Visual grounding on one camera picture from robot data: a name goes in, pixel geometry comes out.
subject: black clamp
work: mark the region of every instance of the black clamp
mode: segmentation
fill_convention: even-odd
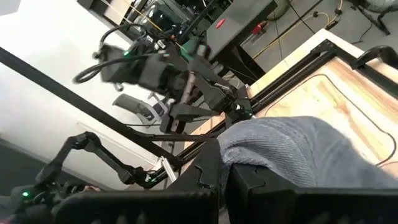
[[[386,45],[373,47],[367,50],[358,57],[355,63],[351,65],[351,68],[357,69],[358,67],[375,58],[380,58],[384,63],[398,69],[398,54],[392,47]]]

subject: wood grain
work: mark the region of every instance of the wood grain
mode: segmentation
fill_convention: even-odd
[[[344,69],[339,59],[328,62],[257,117],[314,116],[351,140],[354,148],[373,164],[386,159],[398,139],[398,101]]]
[[[252,98],[258,94],[263,88],[281,76],[291,66],[303,59],[312,49],[326,39],[354,57],[359,57],[363,54],[363,50],[351,45],[327,30],[322,29],[274,68],[269,70],[256,83],[251,85],[248,88],[249,97]],[[374,59],[367,64],[398,83],[398,70],[382,63],[378,59]],[[346,132],[345,135],[348,135],[354,142],[357,151],[370,162],[377,163],[391,153],[393,141],[388,134],[394,139],[398,139],[397,99],[384,93],[375,84],[355,71],[352,71],[347,64],[342,63],[339,59],[332,60],[327,66],[319,69],[308,82],[317,84],[317,87],[311,88],[311,86],[306,85],[307,87],[304,88],[305,86],[302,86],[300,89],[297,89],[299,94],[295,97],[299,97],[302,94],[302,98],[307,99],[305,100],[306,103],[314,103],[314,99],[322,96],[322,102],[324,102],[321,106],[314,105],[315,107],[310,114],[318,111],[319,113],[316,114],[316,116],[320,116],[321,119],[325,119],[332,125],[337,126],[340,131]],[[269,109],[269,113],[274,116],[281,116],[281,114],[284,113],[291,114],[291,116],[293,116],[293,114],[304,114],[304,111],[300,111],[294,104],[288,105],[285,103],[278,108],[273,108],[272,111],[271,108],[264,108],[257,116],[264,115],[267,109]],[[334,122],[335,118],[338,118],[342,124]],[[192,134],[206,134],[223,120],[223,115],[211,118],[192,132]],[[191,143],[192,142],[186,142],[185,148],[191,145]],[[395,155],[389,161],[392,162],[392,164],[386,166],[386,170],[394,175],[398,175],[398,165],[395,164],[395,161],[397,161],[398,164],[398,155]]]

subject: black mount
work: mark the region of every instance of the black mount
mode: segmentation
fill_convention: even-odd
[[[384,11],[382,11],[378,16],[377,19],[373,18],[372,15],[370,15],[369,13],[367,13],[365,11],[365,4],[368,4],[367,2],[363,1],[363,0],[355,0],[353,1],[353,8],[354,9],[358,9],[358,11],[365,17],[367,18],[373,25],[375,25],[381,32],[383,32],[386,35],[390,35],[390,30],[388,29],[388,27],[384,24],[382,18],[389,12],[394,12],[396,11],[396,9],[394,10],[393,7],[388,7],[387,9],[385,9]]]

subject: desk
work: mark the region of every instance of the desk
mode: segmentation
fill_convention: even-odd
[[[218,61],[231,70],[243,83],[253,84],[265,73],[242,49],[240,43],[277,4],[273,0],[236,0],[207,29],[210,61]]]
[[[326,30],[320,30],[283,61],[278,63],[256,83],[251,85],[248,88],[249,97],[252,98],[258,94],[263,88],[280,77],[291,66],[303,59],[312,49],[326,39],[332,41],[354,57],[359,57],[363,53],[361,49],[347,43],[332,33]],[[368,65],[398,83],[398,71],[396,69],[377,59],[368,62]],[[338,77],[339,75],[333,76],[337,70],[342,74],[342,77]],[[319,76],[313,76],[305,80],[300,84],[303,87],[292,89],[292,91],[289,91],[286,95],[279,98],[275,103],[266,106],[262,111],[258,112],[256,116],[317,116],[329,122],[339,131],[342,131],[347,138],[351,139],[354,147],[363,158],[376,164],[391,154],[394,148],[394,139],[398,140],[398,101],[396,98],[382,92],[381,89],[369,80],[366,80],[366,78],[350,78],[348,75],[349,73],[354,72],[352,72],[352,69],[348,68],[347,65],[343,65],[338,58],[335,58],[329,61],[326,67],[323,66],[317,70],[316,74],[319,74]],[[333,84],[338,86],[336,89],[344,92],[345,95],[341,96],[334,88],[325,86],[325,82],[328,82],[328,80],[325,80],[325,77],[331,78]],[[356,105],[348,103],[345,98],[353,100]],[[294,104],[298,101],[306,103],[304,106],[307,110],[300,111],[297,109]],[[311,103],[314,101],[327,102],[322,104],[327,110],[319,112],[319,108],[313,107],[314,104],[312,104],[311,107]],[[373,119],[378,127],[371,124],[364,115]],[[208,133],[223,120],[223,114],[211,118],[192,132],[192,134]],[[348,128],[341,130],[340,121],[348,121]],[[185,148],[191,145],[191,143],[192,142],[186,142]],[[385,163],[382,168],[398,177],[397,164],[398,153]]]

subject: metal rod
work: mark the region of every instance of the metal rod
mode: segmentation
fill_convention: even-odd
[[[173,183],[175,180],[177,180],[173,169],[171,168],[168,160],[166,158],[164,158],[163,156],[160,157],[160,162],[162,163],[162,166],[164,167],[164,169],[166,170],[166,173],[171,181],[171,183]]]
[[[100,123],[103,123],[105,126],[116,131],[128,140],[136,143],[140,147],[143,147],[144,149],[148,150],[158,157],[166,157],[173,166],[178,166],[180,164],[175,156],[152,142],[152,139],[150,138],[152,137],[152,135],[141,133],[130,127],[127,127],[116,118],[105,113],[103,110],[99,109],[89,101],[72,92],[67,87],[61,85],[57,81],[53,80],[46,74],[42,73],[38,69],[16,57],[15,55],[11,54],[2,47],[0,47],[0,62],[3,63],[5,66],[13,69],[17,73],[20,73],[22,76],[26,77],[30,81],[51,92],[55,96],[78,108],[82,112],[88,114]]]

